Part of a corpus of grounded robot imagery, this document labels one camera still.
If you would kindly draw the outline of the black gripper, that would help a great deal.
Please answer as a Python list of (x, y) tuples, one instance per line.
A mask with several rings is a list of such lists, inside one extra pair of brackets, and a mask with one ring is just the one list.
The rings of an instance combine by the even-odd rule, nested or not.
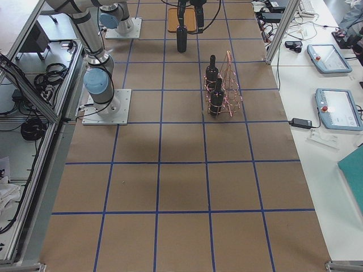
[(206, 4), (207, 0), (178, 0), (177, 15), (179, 27), (184, 27), (184, 14), (186, 9), (186, 4), (190, 3), (192, 6), (196, 7), (196, 23), (197, 32), (203, 33), (204, 31), (204, 9), (203, 5)]

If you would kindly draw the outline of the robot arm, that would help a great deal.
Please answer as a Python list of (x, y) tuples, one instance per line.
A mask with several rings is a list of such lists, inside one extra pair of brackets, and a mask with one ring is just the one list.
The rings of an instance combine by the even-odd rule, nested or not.
[(115, 1), (47, 1), (47, 4), (55, 12), (70, 18), (72, 28), (84, 47), (89, 69), (83, 77), (83, 84), (93, 99), (95, 113), (107, 116), (117, 112), (120, 103), (115, 99), (112, 82), (114, 61), (104, 48), (89, 8), (110, 7), (117, 10), (118, 5)]
[[(208, 27), (204, 26), (204, 9), (206, 1), (178, 1), (176, 5), (168, 4), (174, 8), (168, 11), (168, 31), (177, 33), (177, 35), (196, 35), (203, 33)], [(125, 1), (114, 4), (113, 6), (102, 6), (100, 8), (100, 22), (108, 29), (126, 29), (131, 30), (129, 10)], [(185, 12), (193, 10), (194, 18), (192, 23), (188, 23), (185, 18)]]

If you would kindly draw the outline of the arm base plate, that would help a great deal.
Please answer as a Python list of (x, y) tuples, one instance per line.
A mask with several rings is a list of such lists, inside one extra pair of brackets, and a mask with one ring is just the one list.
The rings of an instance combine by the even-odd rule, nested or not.
[(115, 89), (113, 100), (105, 107), (106, 104), (94, 104), (91, 95), (89, 95), (87, 103), (91, 106), (86, 107), (82, 124), (127, 125), (131, 96), (131, 89)]
[(107, 29), (105, 38), (109, 40), (139, 39), (141, 33), (142, 18), (128, 18), (121, 21), (115, 29)]

